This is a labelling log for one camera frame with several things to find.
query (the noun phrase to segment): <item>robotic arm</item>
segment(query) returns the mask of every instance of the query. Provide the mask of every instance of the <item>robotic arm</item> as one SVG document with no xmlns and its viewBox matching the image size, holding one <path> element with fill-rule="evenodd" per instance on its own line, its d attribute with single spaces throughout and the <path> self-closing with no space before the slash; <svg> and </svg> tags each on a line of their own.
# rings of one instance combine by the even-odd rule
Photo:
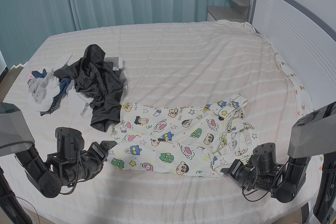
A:
<svg viewBox="0 0 336 224">
<path fill-rule="evenodd" d="M 28 180 L 47 198 L 60 194 L 62 186 L 72 190 L 61 194 L 71 194 L 77 183 L 93 179 L 103 169 L 108 151 L 117 144 L 115 141 L 93 142 L 88 150 L 83 150 L 80 131 L 58 127 L 55 131 L 57 152 L 48 154 L 47 161 L 43 162 L 22 112 L 14 104 L 0 103 L 0 126 L 0 156 L 15 154 Z M 13 223 L 32 223 L 16 200 L 1 167 L 0 207 Z"/>
<path fill-rule="evenodd" d="M 254 148 L 246 165 L 236 159 L 230 168 L 223 168 L 221 172 L 237 183 L 244 196 L 244 190 L 266 190 L 271 197 L 286 203 L 296 197 L 305 183 L 311 157 L 323 154 L 322 179 L 313 214 L 318 223 L 327 223 L 336 197 L 335 135 L 336 102 L 333 102 L 305 115 L 294 124 L 286 171 L 287 163 L 278 164 L 276 161 L 275 144 L 266 143 Z"/>
</svg>

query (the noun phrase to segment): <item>pile of clothes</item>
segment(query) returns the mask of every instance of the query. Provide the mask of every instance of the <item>pile of clothes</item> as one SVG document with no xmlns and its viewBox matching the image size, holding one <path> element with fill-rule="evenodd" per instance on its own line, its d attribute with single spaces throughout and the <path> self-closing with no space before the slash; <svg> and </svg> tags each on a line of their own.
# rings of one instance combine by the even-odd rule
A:
<svg viewBox="0 0 336 224">
<path fill-rule="evenodd" d="M 71 56 L 63 56 L 49 71 L 40 67 L 30 71 L 26 78 L 28 102 L 41 115 L 51 114 L 67 95 L 77 114 L 92 114 L 90 125 L 106 132 L 110 123 L 120 122 L 119 102 L 128 87 L 121 70 L 122 58 L 105 58 L 105 52 L 96 44 L 89 45 L 77 62 L 67 65 Z"/>
</svg>

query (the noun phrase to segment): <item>bed sheet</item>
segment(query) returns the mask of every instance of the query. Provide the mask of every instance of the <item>bed sheet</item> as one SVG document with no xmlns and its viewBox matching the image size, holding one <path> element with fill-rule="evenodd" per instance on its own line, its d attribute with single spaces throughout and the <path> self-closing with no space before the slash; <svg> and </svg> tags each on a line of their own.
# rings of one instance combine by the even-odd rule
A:
<svg viewBox="0 0 336 224">
<path fill-rule="evenodd" d="M 110 136 L 112 126 L 103 133 L 90 127 L 91 117 L 75 115 L 67 97 L 60 109 L 42 117 L 26 101 L 29 70 L 52 67 L 67 53 L 73 54 L 69 62 L 73 63 L 90 44 L 98 44 L 106 56 L 123 57 L 129 87 L 122 101 L 154 107 L 201 106 L 240 93 L 249 100 L 245 117 L 260 142 L 276 143 L 279 163 L 288 159 L 291 126 L 297 120 L 295 88 L 269 44 L 246 24 L 226 20 L 113 26 L 49 37 L 4 100 L 22 110 L 42 159 L 56 151 L 54 130 L 59 126 L 80 130 L 85 149 L 93 141 L 117 138 Z M 15 194 L 57 224 L 271 223 L 311 200 L 320 181 L 321 164 L 313 158 L 294 201 L 281 204 L 267 195 L 251 203 L 229 178 L 124 171 L 111 165 L 112 158 L 94 180 L 54 199 L 43 197 L 32 186 L 13 155 L 2 157 L 1 166 Z"/>
</svg>

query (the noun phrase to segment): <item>bed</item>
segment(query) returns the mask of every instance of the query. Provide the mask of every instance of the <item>bed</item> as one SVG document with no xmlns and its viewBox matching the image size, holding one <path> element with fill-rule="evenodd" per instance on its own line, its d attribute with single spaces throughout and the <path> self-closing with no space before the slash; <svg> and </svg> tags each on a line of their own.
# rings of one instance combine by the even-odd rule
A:
<svg viewBox="0 0 336 224">
<path fill-rule="evenodd" d="M 98 44 L 107 56 L 123 58 L 129 87 L 122 101 L 154 107 L 201 106 L 240 93 L 249 100 L 245 117 L 255 127 L 260 142 L 275 142 L 278 162 L 284 163 L 288 159 L 292 125 L 304 110 L 319 108 L 328 104 L 329 99 L 319 97 L 320 89 L 306 79 L 304 70 L 295 63 L 296 50 L 293 56 L 288 56 L 282 47 L 284 30 L 276 25 L 272 14 L 275 10 L 279 14 L 291 14 L 288 9 L 296 8 L 290 3 L 281 6 L 281 1 L 277 6 L 277 0 L 254 0 L 252 25 L 255 28 L 249 23 L 219 20 L 113 26 L 51 36 L 24 67 L 4 102 L 14 103 L 22 110 L 42 159 L 55 151 L 54 130 L 58 126 L 80 130 L 85 149 L 93 141 L 113 139 L 112 126 L 106 133 L 93 129 L 90 117 L 75 115 L 66 97 L 60 109 L 42 117 L 26 101 L 25 77 L 29 70 L 52 67 L 67 53 L 73 54 L 70 63 L 75 62 L 88 45 Z M 321 35 L 326 40 L 330 37 L 326 31 Z M 286 46 L 294 46 L 293 40 Z M 324 65 L 317 65 L 324 71 L 321 76 L 326 73 L 327 78 L 323 78 L 332 86 L 330 70 L 327 73 Z M 323 88 L 326 84 L 321 83 L 319 87 Z M 310 90 L 313 104 L 307 94 Z M 324 93 L 328 95 L 334 90 L 327 89 Z M 281 204 L 267 195 L 251 203 L 229 178 L 124 171 L 109 165 L 111 158 L 94 180 L 78 184 L 71 195 L 54 199 L 43 197 L 26 180 L 24 170 L 12 155 L 2 157 L 1 166 L 15 194 L 30 201 L 39 214 L 57 224 L 271 223 L 313 199 L 321 177 L 321 159 L 316 156 L 309 164 L 303 188 L 292 202 Z M 251 198 L 260 195 L 257 192 Z"/>
</svg>

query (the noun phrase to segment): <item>black jacket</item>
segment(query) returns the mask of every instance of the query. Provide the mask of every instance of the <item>black jacket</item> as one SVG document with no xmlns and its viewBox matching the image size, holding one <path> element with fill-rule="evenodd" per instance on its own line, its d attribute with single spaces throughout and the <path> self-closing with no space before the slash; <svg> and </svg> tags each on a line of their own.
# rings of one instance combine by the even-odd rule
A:
<svg viewBox="0 0 336 224">
<path fill-rule="evenodd" d="M 91 127 L 106 132 L 109 123 L 120 122 L 120 99 L 123 84 L 121 71 L 113 71 L 113 63 L 104 62 L 105 52 L 96 44 L 89 45 L 84 56 L 70 66 L 54 72 L 59 79 L 75 81 L 75 90 L 86 97 L 93 97 Z"/>
</svg>

